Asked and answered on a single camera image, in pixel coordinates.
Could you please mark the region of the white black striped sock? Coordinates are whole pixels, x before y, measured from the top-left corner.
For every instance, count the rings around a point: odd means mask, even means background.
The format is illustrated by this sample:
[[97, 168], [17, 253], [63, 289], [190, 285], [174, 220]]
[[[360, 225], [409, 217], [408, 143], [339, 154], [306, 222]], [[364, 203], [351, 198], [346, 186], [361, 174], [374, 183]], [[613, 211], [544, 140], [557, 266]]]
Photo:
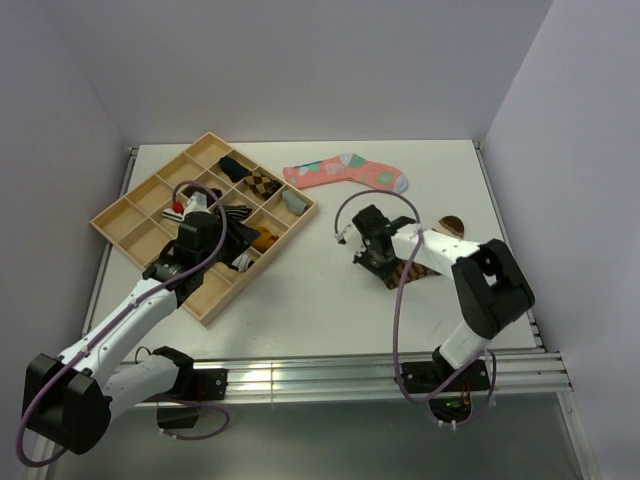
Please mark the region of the white black striped sock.
[[254, 258], [248, 253], [243, 252], [229, 264], [229, 268], [234, 271], [243, 273], [247, 271], [254, 263]]

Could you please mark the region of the brown striped sock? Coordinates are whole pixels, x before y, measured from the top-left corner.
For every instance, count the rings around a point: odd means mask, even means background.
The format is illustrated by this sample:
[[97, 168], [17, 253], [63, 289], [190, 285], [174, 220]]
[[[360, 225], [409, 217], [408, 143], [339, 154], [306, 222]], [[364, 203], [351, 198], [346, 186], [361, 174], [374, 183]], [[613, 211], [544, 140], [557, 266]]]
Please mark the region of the brown striped sock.
[[[450, 237], [463, 239], [465, 226], [463, 221], [459, 217], [447, 215], [440, 218], [438, 222], [432, 227], [432, 230]], [[394, 290], [399, 287], [401, 275], [404, 271], [405, 265], [405, 260], [399, 260], [393, 273], [383, 281], [385, 287], [388, 290]], [[425, 267], [424, 265], [413, 263], [409, 268], [406, 282], [411, 283], [426, 277], [434, 276], [440, 276], [440, 273], [428, 267]]]

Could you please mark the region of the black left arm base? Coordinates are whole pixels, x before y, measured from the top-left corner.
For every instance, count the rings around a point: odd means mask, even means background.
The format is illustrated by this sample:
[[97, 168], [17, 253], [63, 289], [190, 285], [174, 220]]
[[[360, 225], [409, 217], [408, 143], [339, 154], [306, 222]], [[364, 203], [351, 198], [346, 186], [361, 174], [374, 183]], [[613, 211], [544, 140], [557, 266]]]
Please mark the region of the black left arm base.
[[[172, 360], [179, 368], [177, 386], [166, 393], [171, 400], [204, 401], [222, 400], [225, 396], [228, 371], [223, 368], [196, 370], [194, 360], [171, 347], [160, 347], [150, 350], [145, 346], [138, 347], [134, 353], [134, 362], [140, 363], [139, 354], [145, 351], [148, 355], [161, 355]], [[162, 408], [156, 411], [158, 427], [176, 433], [178, 430], [191, 429], [201, 418], [202, 406], [185, 406]]]

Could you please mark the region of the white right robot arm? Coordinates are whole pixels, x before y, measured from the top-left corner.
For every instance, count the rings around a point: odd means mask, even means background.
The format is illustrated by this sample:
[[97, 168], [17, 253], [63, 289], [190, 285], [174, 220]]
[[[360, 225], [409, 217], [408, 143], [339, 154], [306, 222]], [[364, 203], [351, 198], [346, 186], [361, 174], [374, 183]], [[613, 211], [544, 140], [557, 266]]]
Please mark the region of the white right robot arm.
[[378, 277], [390, 290], [432, 275], [453, 281], [462, 320], [433, 354], [433, 378], [452, 390], [468, 374], [466, 363], [506, 326], [530, 310], [535, 296], [506, 243], [477, 243], [463, 238], [458, 219], [450, 227], [423, 229], [418, 221], [388, 219], [374, 205], [358, 212], [341, 240], [359, 241], [353, 262]]

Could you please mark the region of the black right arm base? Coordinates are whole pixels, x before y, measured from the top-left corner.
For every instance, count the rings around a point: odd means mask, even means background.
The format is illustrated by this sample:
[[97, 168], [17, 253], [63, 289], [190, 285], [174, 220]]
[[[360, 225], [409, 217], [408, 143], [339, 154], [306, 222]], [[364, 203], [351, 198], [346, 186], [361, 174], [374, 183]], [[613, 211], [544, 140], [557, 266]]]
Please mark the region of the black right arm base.
[[413, 404], [425, 404], [439, 428], [468, 425], [495, 404], [497, 356], [486, 350], [460, 369], [436, 353], [432, 360], [397, 364], [396, 383]]

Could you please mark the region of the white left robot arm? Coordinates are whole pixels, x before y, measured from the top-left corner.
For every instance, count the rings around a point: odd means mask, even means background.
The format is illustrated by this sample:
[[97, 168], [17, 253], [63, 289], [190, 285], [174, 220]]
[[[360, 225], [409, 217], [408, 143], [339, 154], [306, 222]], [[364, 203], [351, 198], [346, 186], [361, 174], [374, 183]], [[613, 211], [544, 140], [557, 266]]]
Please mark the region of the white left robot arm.
[[169, 241], [143, 271], [124, 301], [97, 327], [55, 357], [28, 365], [18, 432], [31, 430], [81, 455], [112, 420], [153, 397], [184, 403], [195, 390], [194, 361], [170, 347], [120, 369], [124, 357], [159, 322], [204, 283], [217, 263], [233, 264], [259, 232], [224, 213], [183, 217]]

